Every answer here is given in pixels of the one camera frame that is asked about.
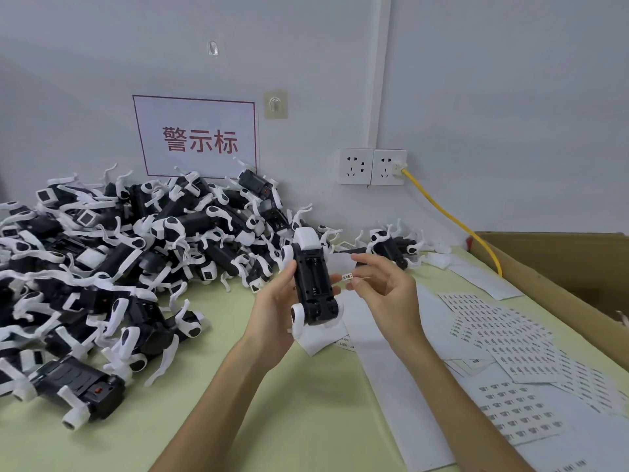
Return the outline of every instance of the wall socket panel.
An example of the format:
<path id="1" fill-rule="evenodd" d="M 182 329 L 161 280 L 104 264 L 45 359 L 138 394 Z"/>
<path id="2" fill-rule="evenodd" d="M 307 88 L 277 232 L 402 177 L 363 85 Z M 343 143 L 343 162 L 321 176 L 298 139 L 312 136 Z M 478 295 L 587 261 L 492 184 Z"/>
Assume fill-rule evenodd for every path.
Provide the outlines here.
<path id="1" fill-rule="evenodd" d="M 375 149 L 373 151 L 373 168 L 371 170 L 371 185 L 373 186 L 401 186 L 404 177 L 393 175 L 395 162 L 406 163 L 408 156 L 405 150 Z"/>
<path id="2" fill-rule="evenodd" d="M 336 180 L 339 184 L 367 186 L 372 166 L 373 149 L 339 149 Z"/>

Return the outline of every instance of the forearm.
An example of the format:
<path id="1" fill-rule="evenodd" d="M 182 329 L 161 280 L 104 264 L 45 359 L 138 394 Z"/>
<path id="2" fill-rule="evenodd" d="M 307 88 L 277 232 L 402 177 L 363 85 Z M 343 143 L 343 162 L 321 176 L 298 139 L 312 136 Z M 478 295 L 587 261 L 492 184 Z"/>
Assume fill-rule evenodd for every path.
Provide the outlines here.
<path id="1" fill-rule="evenodd" d="M 247 345 L 236 343 L 151 472 L 222 470 L 264 374 Z"/>
<path id="2" fill-rule="evenodd" d="M 448 371 L 428 341 L 397 352 L 421 390 L 462 472 L 533 472 Z"/>

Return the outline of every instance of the cardboard box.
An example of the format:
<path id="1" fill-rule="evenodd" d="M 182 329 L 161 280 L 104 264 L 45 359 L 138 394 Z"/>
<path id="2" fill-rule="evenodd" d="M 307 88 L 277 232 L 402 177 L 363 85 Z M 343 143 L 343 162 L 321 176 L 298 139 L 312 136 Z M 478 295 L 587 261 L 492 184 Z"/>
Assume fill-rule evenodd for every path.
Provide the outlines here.
<path id="1" fill-rule="evenodd" d="M 506 280 L 629 371 L 629 328 L 613 319 L 618 317 L 616 310 L 629 317 L 628 237 L 613 233 L 477 233 L 496 254 Z M 472 242 L 470 253 L 495 269 L 478 242 Z"/>

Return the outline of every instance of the person's right hand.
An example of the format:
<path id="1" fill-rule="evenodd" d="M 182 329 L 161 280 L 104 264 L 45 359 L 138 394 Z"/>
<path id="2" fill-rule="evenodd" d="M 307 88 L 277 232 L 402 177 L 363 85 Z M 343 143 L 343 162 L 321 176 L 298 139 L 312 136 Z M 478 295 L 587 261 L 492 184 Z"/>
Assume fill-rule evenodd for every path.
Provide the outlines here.
<path id="1" fill-rule="evenodd" d="M 355 290 L 366 301 L 391 348 L 398 353 L 407 345 L 427 342 L 421 328 L 415 279 L 380 255 L 354 253 L 352 260 L 366 265 L 352 271 L 354 278 L 346 288 Z"/>

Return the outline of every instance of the green tabletop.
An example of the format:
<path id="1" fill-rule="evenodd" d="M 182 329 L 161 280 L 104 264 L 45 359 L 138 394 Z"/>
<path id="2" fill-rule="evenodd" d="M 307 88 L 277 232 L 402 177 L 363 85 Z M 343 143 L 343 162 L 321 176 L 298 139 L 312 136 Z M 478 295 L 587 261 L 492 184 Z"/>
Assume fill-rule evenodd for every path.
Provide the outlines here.
<path id="1" fill-rule="evenodd" d="M 456 253 L 483 265 L 462 249 Z M 492 301 L 452 272 L 426 265 L 414 275 L 434 292 L 470 292 Z M 231 293 L 217 282 L 193 285 L 187 297 L 193 309 L 210 319 L 212 329 L 183 343 L 169 371 L 152 387 L 144 388 L 143 381 L 157 363 L 137 374 L 125 401 L 106 421 L 71 432 L 61 424 L 66 411 L 43 398 L 28 404 L 0 398 L 1 470 L 147 470 L 244 331 L 254 301 L 236 280 Z M 532 300 L 501 303 L 554 331 L 555 343 L 568 354 L 629 391 L 627 372 Z M 406 470 L 357 354 L 331 345 L 309 357 L 296 343 L 263 380 L 232 448 L 230 466 L 255 472 Z"/>

